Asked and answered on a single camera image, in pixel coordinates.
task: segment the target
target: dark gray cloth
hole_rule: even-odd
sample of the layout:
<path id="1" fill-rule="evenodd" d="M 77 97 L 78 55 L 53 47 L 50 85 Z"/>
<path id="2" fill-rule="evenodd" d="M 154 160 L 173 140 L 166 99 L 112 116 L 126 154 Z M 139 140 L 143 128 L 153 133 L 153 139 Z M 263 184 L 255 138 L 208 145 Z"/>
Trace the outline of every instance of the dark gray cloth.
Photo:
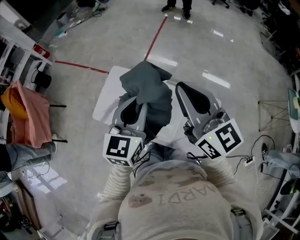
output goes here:
<path id="1" fill-rule="evenodd" d="M 172 74 L 147 61 L 140 62 L 120 77 L 122 87 L 127 92 L 120 97 L 122 102 L 136 96 L 138 105 L 149 105 L 144 130 L 148 141 L 170 123 L 172 90 L 163 81 L 171 77 Z"/>

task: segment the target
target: concrete floor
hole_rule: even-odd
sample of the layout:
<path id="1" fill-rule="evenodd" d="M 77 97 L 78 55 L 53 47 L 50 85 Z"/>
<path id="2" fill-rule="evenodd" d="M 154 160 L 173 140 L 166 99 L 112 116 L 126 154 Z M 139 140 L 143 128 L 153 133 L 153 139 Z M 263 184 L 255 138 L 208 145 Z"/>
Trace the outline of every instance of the concrete floor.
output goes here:
<path id="1" fill-rule="evenodd" d="M 144 59 L 164 18 L 160 0 L 111 0 L 100 18 L 71 29 L 52 49 L 56 60 L 77 63 L 109 71 L 112 66 L 132 68 Z M 192 23 L 181 18 L 181 1 L 168 18 L 148 60 L 170 71 L 175 81 L 187 81 L 212 91 L 222 101 L 230 117 L 235 118 L 244 137 L 243 145 L 233 154 L 250 154 L 258 132 L 258 100 L 287 100 L 292 86 L 283 67 L 262 47 L 259 17 L 242 14 L 232 4 L 230 9 L 210 0 L 193 2 Z M 42 224 L 59 214 L 77 235 L 83 233 L 101 193 L 110 165 L 102 158 L 104 133 L 108 126 L 92 118 L 106 74 L 89 69 L 54 63 L 49 70 L 52 84 L 46 92 L 51 103 L 66 104 L 66 109 L 52 109 L 51 127 L 68 144 L 60 144 L 48 174 L 36 180 L 22 176 L 33 192 Z M 210 74 L 230 83 L 225 88 L 204 77 Z M 292 130 L 281 127 L 267 132 L 276 148 L 290 143 Z M 271 148 L 271 141 L 261 139 L 253 149 L 262 162 L 261 143 Z M 229 159 L 234 171 L 240 158 Z M 44 173 L 48 165 L 27 169 L 33 175 Z M 263 209 L 269 202 L 277 180 L 241 165 L 236 174 L 239 183 Z"/>

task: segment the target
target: pink towel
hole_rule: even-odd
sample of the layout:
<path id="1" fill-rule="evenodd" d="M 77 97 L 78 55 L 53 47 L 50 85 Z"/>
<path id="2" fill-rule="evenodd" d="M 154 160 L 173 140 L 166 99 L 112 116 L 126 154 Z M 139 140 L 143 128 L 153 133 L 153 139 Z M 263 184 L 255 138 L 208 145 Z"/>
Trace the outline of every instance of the pink towel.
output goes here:
<path id="1" fill-rule="evenodd" d="M 43 95 L 23 87 L 19 81 L 14 83 L 11 88 L 15 88 L 19 92 L 28 114 L 28 119 L 12 116 L 15 143 L 40 148 L 43 143 L 51 142 L 48 100 Z"/>

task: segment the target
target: black cable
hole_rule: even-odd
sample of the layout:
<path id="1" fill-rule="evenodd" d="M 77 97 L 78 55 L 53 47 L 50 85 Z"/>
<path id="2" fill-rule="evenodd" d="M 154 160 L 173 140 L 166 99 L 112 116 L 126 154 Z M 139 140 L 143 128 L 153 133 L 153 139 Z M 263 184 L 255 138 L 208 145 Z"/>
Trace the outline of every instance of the black cable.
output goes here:
<path id="1" fill-rule="evenodd" d="M 10 171 L 10 172 L 13 172 L 13 171 L 15 171 L 15 170 L 17 170 L 17 169 L 19 169 L 19 168 L 21 168 L 21 167 L 24 167 L 25 165 L 22 165 L 22 166 L 20 166 L 20 167 L 18 167 L 18 168 L 16 168 L 16 169 L 14 169 L 14 166 L 15 166 L 17 160 L 18 160 L 18 151 L 17 151 L 17 149 L 14 147 L 14 145 L 11 144 L 11 146 L 14 148 L 15 154 L 16 154 L 15 161 L 14 161 L 14 163 L 13 163 L 12 166 L 11 166 L 11 169 L 12 169 L 12 170 Z M 29 177 L 24 171 L 23 171 L 23 173 L 24 173 L 28 178 L 30 178 L 30 179 L 36 179 L 36 178 L 38 178 L 39 176 L 45 175 L 45 174 L 47 174 L 47 173 L 50 171 L 50 164 L 49 164 L 48 161 L 47 161 L 47 163 L 48 163 L 48 171 L 45 172 L 45 173 L 43 173 L 43 174 L 39 174 L 39 175 L 38 175 L 37 177 L 35 177 L 35 178 Z M 7 175 L 8 175 L 8 173 L 5 174 L 5 176 L 0 180 L 0 182 L 2 182 L 3 179 L 5 179 Z"/>
<path id="2" fill-rule="evenodd" d="M 142 161 L 142 160 L 145 158 L 145 156 L 146 156 L 147 154 L 149 154 L 149 157 L 146 158 L 144 161 Z M 141 165 L 143 165 L 145 162 L 148 162 L 148 161 L 150 160 L 150 156 L 151 156 L 151 152 L 150 152 L 150 151 L 147 151 L 142 157 L 139 157 L 139 158 L 137 159 L 137 161 L 135 162 L 135 165 L 136 165 L 137 163 L 140 163 L 140 164 L 139 164 L 135 169 L 132 170 L 132 173 L 133 173 L 134 177 L 135 177 L 135 174 L 136 174 L 137 169 L 138 169 Z"/>
<path id="3" fill-rule="evenodd" d="M 251 148 L 251 157 L 253 156 L 252 150 L 253 150 L 253 148 L 254 148 L 256 142 L 257 142 L 261 137 L 268 137 L 268 138 L 270 138 L 270 139 L 273 141 L 273 147 L 274 147 L 274 150 L 275 150 L 275 142 L 274 142 L 274 139 L 271 138 L 269 135 L 261 135 L 259 138 L 256 139 L 256 141 L 254 142 L 254 144 L 253 144 L 253 146 L 252 146 L 252 148 Z"/>
<path id="4" fill-rule="evenodd" d="M 238 171 L 238 168 L 239 168 L 239 165 L 240 165 L 241 161 L 242 161 L 242 160 L 244 160 L 244 159 L 247 159 L 247 160 L 249 160 L 250 158 L 249 158 L 249 156 L 247 156 L 247 157 L 242 157 L 242 158 L 240 159 L 240 161 L 239 161 L 238 165 L 236 166 L 236 170 L 235 170 L 235 172 L 234 172 L 234 175 L 235 175 L 235 174 L 236 174 L 236 172 Z"/>
<path id="5" fill-rule="evenodd" d="M 208 156 L 206 156 L 206 155 L 204 155 L 204 156 L 195 156 L 193 153 L 188 152 L 187 153 L 187 158 L 189 158 L 191 160 L 200 160 L 200 159 L 208 158 Z"/>
<path id="6" fill-rule="evenodd" d="M 24 171 L 23 171 L 23 173 L 28 177 L 28 178 L 30 178 L 30 179 L 37 179 L 39 176 L 43 176 L 43 175 L 45 175 L 45 174 L 47 174 L 47 173 L 49 173 L 49 170 L 50 170 L 50 163 L 48 162 L 48 161 L 46 161 L 46 163 L 48 164 L 48 171 L 47 172 L 45 172 L 45 173 L 41 173 L 41 174 L 39 174 L 38 176 L 36 176 L 35 178 L 32 178 L 32 177 L 30 177 L 30 176 L 28 176 Z"/>
<path id="7" fill-rule="evenodd" d="M 275 142 L 274 142 L 274 139 L 273 139 L 272 137 L 270 137 L 269 135 L 261 135 L 261 136 L 259 136 L 259 138 L 257 138 L 257 139 L 255 140 L 255 142 L 254 142 L 254 144 L 253 144 L 253 146 L 252 146 L 252 148 L 251 148 L 251 155 L 250 155 L 250 156 L 248 156 L 248 155 L 236 155 L 236 156 L 228 156 L 228 157 L 227 157 L 227 158 L 243 157 L 243 158 L 240 159 L 238 165 L 236 166 L 236 170 L 235 170 L 235 172 L 234 172 L 234 175 L 235 175 L 236 172 L 238 171 L 239 165 L 240 165 L 240 163 L 241 163 L 242 160 L 247 159 L 247 161 L 251 161 L 251 159 L 253 158 L 252 151 L 253 151 L 253 148 L 254 148 L 255 144 L 257 143 L 257 141 L 258 141 L 261 137 L 264 137 L 264 136 L 270 138 L 270 139 L 273 141 L 273 147 L 274 147 L 274 150 L 275 150 Z"/>
<path id="8" fill-rule="evenodd" d="M 106 3 L 101 3 L 101 4 L 105 4 L 106 7 L 105 7 L 105 8 L 99 8 L 99 9 L 97 9 L 95 12 L 92 12 L 92 15 L 91 15 L 90 17 L 88 17 L 87 19 L 81 21 L 80 23 L 76 24 L 75 26 L 72 26 L 72 27 L 68 28 L 67 30 L 65 30 L 65 33 L 66 33 L 69 29 L 74 28 L 74 27 L 77 27 L 78 25 L 80 25 L 80 24 L 86 22 L 87 20 L 91 19 L 92 17 L 101 17 L 101 16 L 102 16 L 102 13 L 100 13 L 100 12 L 105 11 L 105 10 L 107 9 L 107 7 L 108 7 Z"/>
<path id="9" fill-rule="evenodd" d="M 280 180 L 281 180 L 281 178 L 274 177 L 273 175 L 270 175 L 270 174 L 267 174 L 267 173 L 264 173 L 264 172 L 261 172 L 261 173 L 262 173 L 262 174 L 265 174 L 265 175 L 268 175 L 268 176 L 271 176 L 271 177 L 273 177 L 273 178 L 276 178 L 276 179 L 280 179 Z"/>

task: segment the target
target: chair leg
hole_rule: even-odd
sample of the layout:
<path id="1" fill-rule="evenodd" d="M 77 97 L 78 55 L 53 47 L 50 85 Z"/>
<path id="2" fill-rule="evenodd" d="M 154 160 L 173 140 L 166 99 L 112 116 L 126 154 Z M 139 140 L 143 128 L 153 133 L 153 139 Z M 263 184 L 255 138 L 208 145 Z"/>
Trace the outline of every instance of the chair leg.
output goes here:
<path id="1" fill-rule="evenodd" d="M 67 105 L 56 105 L 56 104 L 50 104 L 50 107 L 67 107 Z"/>
<path id="2" fill-rule="evenodd" d="M 226 0 L 221 0 L 221 1 L 225 3 L 227 9 L 230 7 L 230 5 L 226 2 Z"/>
<path id="3" fill-rule="evenodd" d="M 67 140 L 52 139 L 52 142 L 68 143 Z"/>

